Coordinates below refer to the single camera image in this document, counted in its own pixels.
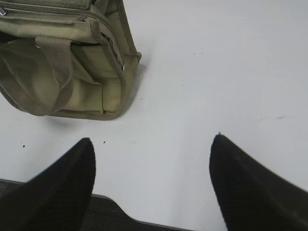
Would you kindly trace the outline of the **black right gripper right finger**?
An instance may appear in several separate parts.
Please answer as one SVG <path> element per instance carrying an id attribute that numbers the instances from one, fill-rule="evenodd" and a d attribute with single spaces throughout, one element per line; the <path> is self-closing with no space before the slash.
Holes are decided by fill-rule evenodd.
<path id="1" fill-rule="evenodd" d="M 213 140 L 209 173 L 229 231 L 308 229 L 308 193 L 261 165 L 224 135 Z"/>

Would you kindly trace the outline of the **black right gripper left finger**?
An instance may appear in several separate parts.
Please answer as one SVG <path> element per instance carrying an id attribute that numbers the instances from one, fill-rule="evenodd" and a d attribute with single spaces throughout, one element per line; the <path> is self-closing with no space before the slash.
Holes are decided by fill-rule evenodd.
<path id="1" fill-rule="evenodd" d="M 0 198 L 2 231 L 78 231 L 96 175 L 93 144 L 82 138 L 32 180 Z"/>

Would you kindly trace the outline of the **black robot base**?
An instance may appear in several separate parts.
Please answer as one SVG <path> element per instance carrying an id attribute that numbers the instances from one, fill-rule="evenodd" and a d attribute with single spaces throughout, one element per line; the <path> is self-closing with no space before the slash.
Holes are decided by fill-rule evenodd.
<path id="1" fill-rule="evenodd" d="M 170 231 L 162 225 L 144 224 L 129 217 L 114 201 L 103 197 L 90 198 L 81 231 Z"/>

